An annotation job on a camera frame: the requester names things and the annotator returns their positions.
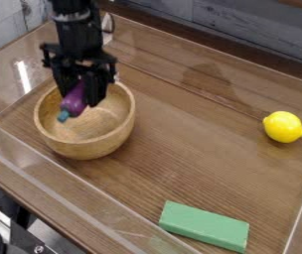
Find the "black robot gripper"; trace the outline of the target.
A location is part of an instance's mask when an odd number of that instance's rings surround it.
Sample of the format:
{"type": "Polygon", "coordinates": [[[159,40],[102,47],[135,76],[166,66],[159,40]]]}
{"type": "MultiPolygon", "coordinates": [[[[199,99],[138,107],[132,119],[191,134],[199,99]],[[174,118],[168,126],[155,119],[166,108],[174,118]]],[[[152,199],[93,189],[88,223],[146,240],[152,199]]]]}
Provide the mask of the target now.
{"type": "Polygon", "coordinates": [[[85,103],[95,107],[106,98],[116,75],[116,57],[103,49],[102,19],[98,9],[55,12],[59,41],[43,43],[43,63],[53,71],[61,97],[75,88],[84,75],[85,103]]]}

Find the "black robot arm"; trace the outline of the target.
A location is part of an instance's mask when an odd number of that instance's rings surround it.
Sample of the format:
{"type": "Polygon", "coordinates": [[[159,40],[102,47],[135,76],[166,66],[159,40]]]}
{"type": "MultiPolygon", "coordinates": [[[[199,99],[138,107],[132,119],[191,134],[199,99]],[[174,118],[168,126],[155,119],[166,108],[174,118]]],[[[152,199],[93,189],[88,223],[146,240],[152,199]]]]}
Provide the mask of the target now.
{"type": "Polygon", "coordinates": [[[80,80],[84,103],[93,107],[115,83],[118,58],[103,48],[100,11],[95,0],[49,0],[59,42],[41,43],[43,65],[52,70],[61,96],[80,80]]]}

